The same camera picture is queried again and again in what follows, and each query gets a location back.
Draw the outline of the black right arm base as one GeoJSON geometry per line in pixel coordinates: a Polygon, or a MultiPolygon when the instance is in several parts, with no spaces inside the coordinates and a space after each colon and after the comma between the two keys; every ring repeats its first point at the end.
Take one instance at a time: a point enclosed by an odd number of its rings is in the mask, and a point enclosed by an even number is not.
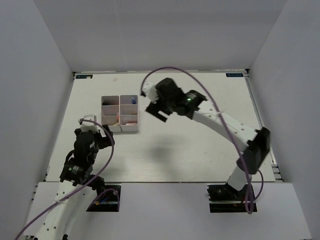
{"type": "Polygon", "coordinates": [[[207,186],[210,213],[246,213],[246,184],[242,190],[233,190],[225,184],[207,186]]]}

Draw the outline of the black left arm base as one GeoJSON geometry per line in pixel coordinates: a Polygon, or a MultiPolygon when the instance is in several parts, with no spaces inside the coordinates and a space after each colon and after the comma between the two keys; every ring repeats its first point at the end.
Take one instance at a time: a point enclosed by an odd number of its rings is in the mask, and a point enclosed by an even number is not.
{"type": "Polygon", "coordinates": [[[105,184],[97,191],[97,197],[90,203],[87,212],[117,213],[120,209],[121,184],[105,184]]]}

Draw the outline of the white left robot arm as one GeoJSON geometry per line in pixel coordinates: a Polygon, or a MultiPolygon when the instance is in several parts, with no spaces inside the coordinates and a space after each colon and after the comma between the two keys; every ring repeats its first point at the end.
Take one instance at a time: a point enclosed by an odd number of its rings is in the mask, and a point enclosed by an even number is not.
{"type": "Polygon", "coordinates": [[[99,150],[107,147],[115,151],[115,140],[109,126],[91,120],[81,119],[80,127],[74,131],[76,139],[73,149],[66,155],[54,203],[32,219],[17,234],[16,239],[35,221],[46,215],[41,228],[35,234],[36,240],[66,240],[67,222],[77,208],[83,190],[99,200],[107,191],[100,175],[92,174],[99,150]]]}

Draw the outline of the blue capped spray bottle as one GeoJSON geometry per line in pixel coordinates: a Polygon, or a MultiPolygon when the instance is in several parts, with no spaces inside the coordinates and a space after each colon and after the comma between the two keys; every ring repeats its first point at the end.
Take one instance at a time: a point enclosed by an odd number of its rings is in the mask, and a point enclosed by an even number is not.
{"type": "Polygon", "coordinates": [[[131,97],[131,103],[132,103],[133,105],[136,105],[136,104],[137,104],[137,99],[136,99],[135,96],[132,96],[132,97],[131,97]]]}

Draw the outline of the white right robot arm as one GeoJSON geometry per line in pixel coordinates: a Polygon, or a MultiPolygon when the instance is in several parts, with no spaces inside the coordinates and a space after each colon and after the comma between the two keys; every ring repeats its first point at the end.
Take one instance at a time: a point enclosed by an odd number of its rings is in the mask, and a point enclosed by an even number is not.
{"type": "Polygon", "coordinates": [[[240,157],[226,182],[226,195],[236,200],[244,193],[244,186],[255,175],[270,151],[270,131],[254,129],[214,105],[196,90],[183,92],[171,78],[157,84],[143,85],[141,95],[150,100],[146,112],[166,122],[172,113],[200,123],[235,144],[240,157]]]}

